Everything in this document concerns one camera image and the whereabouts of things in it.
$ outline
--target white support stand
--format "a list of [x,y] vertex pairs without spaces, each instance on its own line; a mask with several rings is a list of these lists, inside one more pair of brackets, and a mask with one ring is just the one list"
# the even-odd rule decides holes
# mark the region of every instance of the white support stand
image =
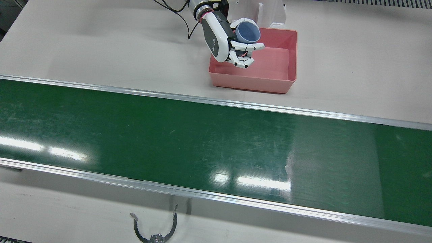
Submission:
[[282,0],[231,0],[228,20],[253,19],[259,27],[284,29],[286,11]]

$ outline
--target pink plastic bin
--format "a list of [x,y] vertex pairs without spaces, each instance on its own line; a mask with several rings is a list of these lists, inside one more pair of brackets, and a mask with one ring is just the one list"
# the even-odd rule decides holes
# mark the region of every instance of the pink plastic bin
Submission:
[[270,93],[287,93],[297,76],[297,32],[261,28],[264,50],[255,51],[247,69],[220,63],[211,57],[209,73],[214,86]]

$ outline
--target blue cup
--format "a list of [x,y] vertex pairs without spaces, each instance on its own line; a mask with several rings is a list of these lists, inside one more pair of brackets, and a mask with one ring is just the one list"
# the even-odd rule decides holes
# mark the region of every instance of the blue cup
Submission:
[[251,22],[241,22],[235,29],[235,36],[238,42],[253,44],[261,38],[261,31]]

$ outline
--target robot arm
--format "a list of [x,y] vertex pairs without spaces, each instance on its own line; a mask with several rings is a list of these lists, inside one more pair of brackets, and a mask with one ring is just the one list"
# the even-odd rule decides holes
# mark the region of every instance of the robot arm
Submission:
[[240,23],[249,22],[258,26],[253,20],[245,18],[230,24],[226,18],[228,14],[226,0],[191,0],[189,8],[195,19],[201,22],[206,43],[218,62],[227,61],[236,67],[247,68],[254,62],[252,52],[264,49],[262,43],[247,44],[237,39],[234,30]]

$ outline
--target conveyor belt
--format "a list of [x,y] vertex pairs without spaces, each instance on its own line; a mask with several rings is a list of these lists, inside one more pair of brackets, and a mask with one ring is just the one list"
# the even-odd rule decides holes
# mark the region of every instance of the conveyor belt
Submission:
[[432,9],[431,0],[323,0],[323,1]]
[[0,80],[0,158],[432,226],[432,131]]

